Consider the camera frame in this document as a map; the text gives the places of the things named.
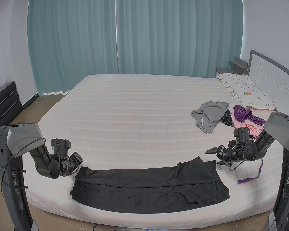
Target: mattress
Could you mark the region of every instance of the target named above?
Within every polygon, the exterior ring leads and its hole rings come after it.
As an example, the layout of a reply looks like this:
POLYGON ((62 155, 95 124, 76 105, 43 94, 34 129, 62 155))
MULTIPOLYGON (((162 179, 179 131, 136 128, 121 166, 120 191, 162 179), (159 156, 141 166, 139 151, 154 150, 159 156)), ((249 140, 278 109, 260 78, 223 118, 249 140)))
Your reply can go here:
MULTIPOLYGON (((191 116, 205 101, 237 104, 218 79, 164 75, 90 75, 59 101, 38 123, 47 147, 50 140, 71 141, 90 169, 155 168, 176 166, 205 151, 227 146, 234 128, 221 122, 212 134, 203 133, 191 116)), ((268 110, 253 109, 264 119, 268 110)), ((203 208, 176 213, 131 214, 99 210, 71 199, 74 175, 56 180, 40 176, 29 154, 23 156, 27 199, 33 206, 65 217, 112 226, 154 229, 191 229, 242 219, 272 209, 279 188, 283 148, 275 141, 261 160, 243 163, 235 171, 217 165, 229 188, 230 199, 203 208)))

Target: floral pillow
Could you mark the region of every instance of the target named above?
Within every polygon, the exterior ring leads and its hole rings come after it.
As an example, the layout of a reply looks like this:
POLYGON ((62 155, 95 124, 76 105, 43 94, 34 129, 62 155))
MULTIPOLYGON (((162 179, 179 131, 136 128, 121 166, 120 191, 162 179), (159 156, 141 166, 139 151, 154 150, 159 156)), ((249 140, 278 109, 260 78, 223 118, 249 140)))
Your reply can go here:
POLYGON ((261 91, 248 75, 224 73, 217 75, 216 78, 221 80, 242 107, 269 110, 276 108, 272 99, 261 91))

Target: wall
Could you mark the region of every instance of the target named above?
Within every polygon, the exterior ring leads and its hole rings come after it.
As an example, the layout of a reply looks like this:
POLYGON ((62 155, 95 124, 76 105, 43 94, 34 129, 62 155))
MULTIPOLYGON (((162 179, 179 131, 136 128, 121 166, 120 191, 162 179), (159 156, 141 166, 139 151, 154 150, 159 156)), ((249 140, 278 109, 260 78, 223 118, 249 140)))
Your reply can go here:
POLYGON ((253 49, 289 68, 288 10, 288 0, 243 0, 241 59, 249 62, 253 49))
POLYGON ((15 81, 22 105, 37 93, 28 53, 28 3, 0 1, 0 86, 15 81))

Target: tiled floor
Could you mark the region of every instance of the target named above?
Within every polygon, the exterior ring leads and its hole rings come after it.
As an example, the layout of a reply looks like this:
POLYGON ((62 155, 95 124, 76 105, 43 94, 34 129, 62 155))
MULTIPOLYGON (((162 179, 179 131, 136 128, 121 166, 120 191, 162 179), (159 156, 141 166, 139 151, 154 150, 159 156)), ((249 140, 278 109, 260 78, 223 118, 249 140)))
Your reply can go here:
MULTIPOLYGON (((39 120, 64 96, 43 95, 32 103, 25 111, 21 112, 13 123, 19 122, 39 122, 39 120)), ((39 231, 92 231, 95 224, 73 220, 52 213, 42 211, 30 206, 30 212, 35 218, 39 231)), ((238 221, 232 221, 216 226, 192 231, 262 231, 269 216, 269 211, 255 216, 247 217, 238 221)), ((13 231, 13 223, 10 219, 4 198, 0 194, 0 231, 13 231)), ((98 225, 95 231, 114 231, 116 227, 98 225)))

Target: headboard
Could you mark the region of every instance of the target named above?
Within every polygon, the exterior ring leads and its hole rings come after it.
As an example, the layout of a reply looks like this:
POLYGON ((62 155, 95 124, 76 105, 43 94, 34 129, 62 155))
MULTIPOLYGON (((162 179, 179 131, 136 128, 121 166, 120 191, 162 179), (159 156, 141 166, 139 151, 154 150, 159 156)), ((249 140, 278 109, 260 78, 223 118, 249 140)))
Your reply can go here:
POLYGON ((15 82, 0 87, 0 126, 10 124, 23 110, 15 82))
POLYGON ((265 94, 268 94, 277 111, 289 115, 289 70, 287 68, 251 50, 247 75, 265 94))

